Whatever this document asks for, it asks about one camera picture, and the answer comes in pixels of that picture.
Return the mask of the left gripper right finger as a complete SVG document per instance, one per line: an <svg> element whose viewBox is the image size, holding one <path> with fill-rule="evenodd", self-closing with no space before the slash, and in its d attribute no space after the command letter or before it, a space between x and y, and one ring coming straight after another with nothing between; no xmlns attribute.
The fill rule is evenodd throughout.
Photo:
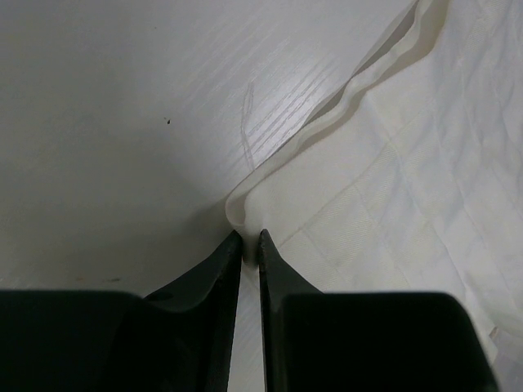
<svg viewBox="0 0 523 392"><path fill-rule="evenodd" d="M269 391L496 391L465 309L442 292L324 293L260 233Z"/></svg>

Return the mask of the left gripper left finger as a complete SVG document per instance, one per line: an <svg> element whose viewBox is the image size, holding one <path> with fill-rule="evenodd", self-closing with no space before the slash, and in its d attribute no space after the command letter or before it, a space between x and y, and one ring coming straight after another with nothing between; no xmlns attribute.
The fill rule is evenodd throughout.
<svg viewBox="0 0 523 392"><path fill-rule="evenodd" d="M242 240L150 293L4 290L4 391L224 391Z"/></svg>

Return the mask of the white pleated skirt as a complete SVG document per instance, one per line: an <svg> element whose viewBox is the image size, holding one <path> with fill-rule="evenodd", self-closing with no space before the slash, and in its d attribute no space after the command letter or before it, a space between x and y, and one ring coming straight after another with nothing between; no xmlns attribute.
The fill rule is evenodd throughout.
<svg viewBox="0 0 523 392"><path fill-rule="evenodd" d="M437 290L522 388L522 4L418 1L413 23L226 201L326 291Z"/></svg>

